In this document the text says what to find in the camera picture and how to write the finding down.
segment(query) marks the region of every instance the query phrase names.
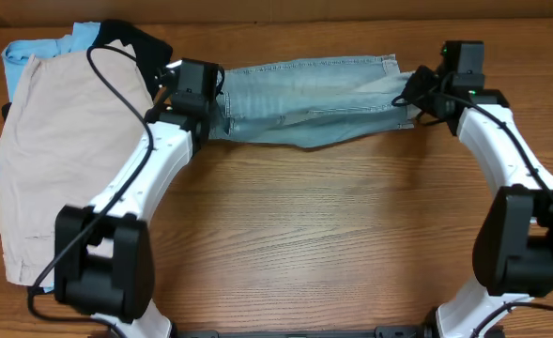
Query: stack of clothes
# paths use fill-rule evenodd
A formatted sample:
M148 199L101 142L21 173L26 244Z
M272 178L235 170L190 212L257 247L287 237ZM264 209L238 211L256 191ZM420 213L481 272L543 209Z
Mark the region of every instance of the stack of clothes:
M71 35L14 41L2 52L9 103L2 109L0 232L14 284L31 285L53 258L58 211L87 205L144 132L88 64L86 50L102 45L136 58L102 49L91 54L109 83L146 112L159 90L157 69L169 63L172 48L129 23L76 23ZM309 148L411 128L415 108L391 105L409 75L394 55L232 69L210 138ZM42 285L52 284L51 274Z

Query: wooden table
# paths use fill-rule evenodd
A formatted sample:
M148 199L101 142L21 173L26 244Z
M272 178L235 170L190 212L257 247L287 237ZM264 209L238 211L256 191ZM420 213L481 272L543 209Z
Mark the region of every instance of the wooden table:
M487 87L509 99L553 173L553 20L149 25L186 55L235 68L299 57L397 54L435 67L446 39L482 39ZM69 28L0 29L20 38ZM0 107L7 101L0 59ZM0 133L2 118L0 116ZM491 203L446 127L392 131L319 151L211 143L175 179L152 225L155 297L183 330L342 330L422 321L470 276ZM553 293L543 300L553 303ZM47 312L68 312L52 299ZM553 337L553 314L519 310L510 337ZM0 243L0 337L84 337L42 323L9 284Z

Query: beige cloth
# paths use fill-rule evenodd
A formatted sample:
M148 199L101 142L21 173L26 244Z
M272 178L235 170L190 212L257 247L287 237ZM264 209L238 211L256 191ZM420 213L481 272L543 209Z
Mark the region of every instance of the beige cloth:
M134 55L119 41L112 46ZM126 56L95 50L100 73L141 114L152 105ZM54 220L114 178L144 129L95 75L86 52L30 57L0 140L0 232L8 281L31 285L54 257ZM53 284L51 273L42 284Z

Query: wire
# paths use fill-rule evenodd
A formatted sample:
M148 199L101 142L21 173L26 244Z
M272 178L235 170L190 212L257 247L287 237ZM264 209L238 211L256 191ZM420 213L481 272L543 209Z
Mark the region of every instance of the wire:
M472 334L470 335L470 338L478 338L481 334L481 331L486 327L492 320L498 317L498 315L503 314L504 312L510 313L512 311L512 308L514 307L528 307L531 309L539 309L539 310L546 310L546 311L553 311L553 305L545 305L545 304L539 304L539 303L530 303L530 302L508 302L503 305L501 305L497 310L492 312L490 315L488 315L479 326L476 327L472 331Z
M516 150L518 151L518 154L520 155L520 158L522 158L522 161L525 163L527 168L529 169L529 173L532 176L532 178L537 182L537 184L541 187L541 190L549 197L549 200L553 204L553 192L547 187L543 179L539 176L539 171L532 165L532 163L529 160L529 156L527 155L527 152L524 150L522 145L520 145L520 141L516 138L516 136L512 133L512 131L508 128L508 126L505 124L505 122L500 121L498 118L496 118L491 113L487 112L484 108L480 107L477 104L474 104L468 100L460 99L453 95L443 94L443 93L432 93L431 95L440 96L442 98L448 99L448 100L454 100L458 103L464 104L479 113L485 115L487 118L489 118L491 121L493 121L495 124L498 125L498 127L505 131L505 133L508 135L512 143L514 144Z
M54 267L61 261L76 245L80 245L80 242L83 238L87 237L92 233L92 231L95 229L95 227L99 224L100 220L107 215L109 210L119 201L121 196L126 192L130 184L136 179L136 177L143 171L143 168L145 167L146 162L151 156L151 153L153 152L153 133L151 132L151 129L148 127L148 125L145 123L145 120L143 119L143 116L134 108L126 98L124 98L118 91L113 87L107 79L99 72L99 69L97 69L97 66L95 66L95 63L92 61L92 51L95 49L106 49L110 51L114 51L117 53L120 53L126 57L128 57L130 60L136 62L136 58L122 50L119 50L115 47L111 46L91 46L86 50L86 59L88 60L88 64L90 65L90 68L95 72L97 77L109 88L109 90L114 93L119 100L121 100L126 107L136 116L136 118L141 122L143 127L145 128L146 135L148 137L148 146L146 148L145 156L141 159L140 163L130 177L124 182L124 184L119 188L119 190L114 194L112 199L107 203L107 205L97 214L97 216L61 251L61 253L58 253L54 259L44 268L44 270L40 273L38 278L34 281L34 284L32 287L28 288L28 297L27 297L27 304L28 304L28 310L30 314L32 314L34 317L46 321L53 321L53 322L79 322L79 323L98 323L107 326L110 330L113 330L115 334L117 334L120 338L126 338L126 335L122 330L120 330L116 325L100 318L92 318L92 317L56 317L56 316L49 316L44 315L38 312L34 306L34 297L37 296L39 293L36 292L36 290L40 287L40 284L42 281L51 273L51 271L54 269Z

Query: blue denim fabric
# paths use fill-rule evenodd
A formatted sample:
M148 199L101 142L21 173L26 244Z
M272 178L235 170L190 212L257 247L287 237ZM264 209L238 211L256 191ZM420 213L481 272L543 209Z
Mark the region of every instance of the blue denim fabric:
M84 51L92 45L100 30L100 23L75 23L72 34L59 39L17 40L11 42L1 53L7 78L9 101L22 76L30 55L51 58L70 52Z
M299 59L225 74L210 137L316 147L411 126L391 106L409 73L394 55Z

